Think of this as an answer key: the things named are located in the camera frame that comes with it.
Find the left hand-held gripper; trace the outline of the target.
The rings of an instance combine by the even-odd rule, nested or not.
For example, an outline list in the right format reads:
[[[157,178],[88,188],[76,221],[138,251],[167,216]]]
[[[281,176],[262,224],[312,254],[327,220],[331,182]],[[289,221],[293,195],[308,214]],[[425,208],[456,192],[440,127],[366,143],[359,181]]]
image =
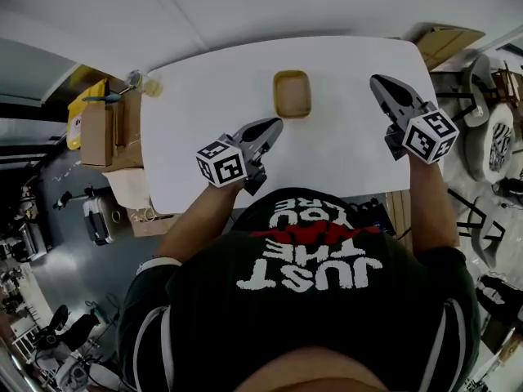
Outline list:
[[[241,127],[233,136],[222,134],[196,153],[199,170],[210,185],[221,188],[242,181],[254,196],[267,179],[261,156],[273,147],[283,129],[281,118],[263,118]]]

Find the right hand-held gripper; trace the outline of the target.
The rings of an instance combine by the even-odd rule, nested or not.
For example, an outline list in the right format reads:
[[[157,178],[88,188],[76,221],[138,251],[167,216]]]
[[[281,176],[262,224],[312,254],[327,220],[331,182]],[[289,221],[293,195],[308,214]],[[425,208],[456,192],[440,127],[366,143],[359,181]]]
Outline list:
[[[406,118],[427,102],[407,83],[383,74],[373,74],[371,91],[390,120]],[[459,130],[443,109],[433,109],[410,118],[405,128],[387,131],[386,144],[395,160],[413,154],[426,164],[437,163],[447,155]]]

